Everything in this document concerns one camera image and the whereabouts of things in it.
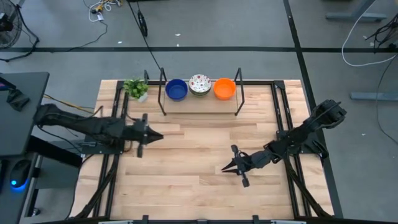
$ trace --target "computer mouse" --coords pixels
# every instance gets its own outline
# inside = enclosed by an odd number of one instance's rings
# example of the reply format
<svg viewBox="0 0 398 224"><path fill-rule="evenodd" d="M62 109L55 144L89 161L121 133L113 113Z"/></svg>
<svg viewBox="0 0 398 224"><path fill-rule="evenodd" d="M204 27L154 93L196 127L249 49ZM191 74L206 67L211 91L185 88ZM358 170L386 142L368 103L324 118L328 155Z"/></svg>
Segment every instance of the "computer mouse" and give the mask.
<svg viewBox="0 0 398 224"><path fill-rule="evenodd" d="M10 173L10 184L13 187L20 187L25 184L29 174L30 161L23 159L18 161Z"/></svg>

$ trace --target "white floral bowl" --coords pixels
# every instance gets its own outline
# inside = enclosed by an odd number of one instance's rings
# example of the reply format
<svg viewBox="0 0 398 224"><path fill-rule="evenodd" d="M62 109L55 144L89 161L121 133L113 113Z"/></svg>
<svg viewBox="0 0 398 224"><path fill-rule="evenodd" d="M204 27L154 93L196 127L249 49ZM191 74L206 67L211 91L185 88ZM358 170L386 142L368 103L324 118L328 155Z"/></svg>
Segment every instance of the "white floral bowl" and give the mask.
<svg viewBox="0 0 398 224"><path fill-rule="evenodd" d="M205 95L211 89L211 80L206 75L194 75L189 79L189 89L194 95Z"/></svg>

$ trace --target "wooden table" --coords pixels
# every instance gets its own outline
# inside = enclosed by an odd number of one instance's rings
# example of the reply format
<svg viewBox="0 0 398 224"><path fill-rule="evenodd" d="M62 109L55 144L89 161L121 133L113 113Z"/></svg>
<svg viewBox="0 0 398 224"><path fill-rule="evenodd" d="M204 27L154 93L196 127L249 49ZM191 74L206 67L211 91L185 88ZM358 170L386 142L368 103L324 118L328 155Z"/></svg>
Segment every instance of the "wooden table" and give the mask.
<svg viewBox="0 0 398 224"><path fill-rule="evenodd" d="M96 108L104 106L103 116L111 114L116 83L117 80L101 82ZM285 85L292 120L298 126L309 116L301 82L285 80ZM148 113L151 128L162 133L164 139L149 144L143 158L136 157L135 147L121 156L111 219L140 220L143 215L149 215L151 220L250 220L252 215L259 215L260 219L293 218L283 162L250 171L248 188L243 188L240 176L220 171L233 156L230 145L236 144L252 154L275 138L277 123L270 88L245 86L246 102L237 116L164 116L157 104L158 90L150 87L145 103L129 100L129 115L140 118L142 113ZM287 129L285 115L282 117ZM102 158L93 156L82 167L72 216L82 210L96 190ZM320 159L314 154L302 154L300 158L308 190L332 214ZM304 215L297 187L296 194L300 214ZM104 212L107 191L104 195L100 214Z"/></svg>

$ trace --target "white pot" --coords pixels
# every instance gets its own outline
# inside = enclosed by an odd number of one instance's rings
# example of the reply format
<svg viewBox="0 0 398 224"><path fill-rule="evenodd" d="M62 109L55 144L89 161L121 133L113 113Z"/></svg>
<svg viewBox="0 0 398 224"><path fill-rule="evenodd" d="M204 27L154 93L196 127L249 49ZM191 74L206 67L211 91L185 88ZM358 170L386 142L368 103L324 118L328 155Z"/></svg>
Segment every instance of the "white pot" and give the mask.
<svg viewBox="0 0 398 224"><path fill-rule="evenodd" d="M144 93L139 99L138 102L143 103L147 100L148 98L148 93Z"/></svg>

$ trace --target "orange bowl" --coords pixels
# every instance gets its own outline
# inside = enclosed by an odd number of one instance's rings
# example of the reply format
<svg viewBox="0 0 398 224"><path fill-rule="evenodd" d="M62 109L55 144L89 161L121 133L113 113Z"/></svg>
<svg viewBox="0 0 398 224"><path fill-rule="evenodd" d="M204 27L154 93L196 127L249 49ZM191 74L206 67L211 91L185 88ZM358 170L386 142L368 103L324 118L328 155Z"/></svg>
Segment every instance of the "orange bowl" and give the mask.
<svg viewBox="0 0 398 224"><path fill-rule="evenodd" d="M220 78L214 83L213 89L218 99L228 100L235 94L236 85L229 78Z"/></svg>

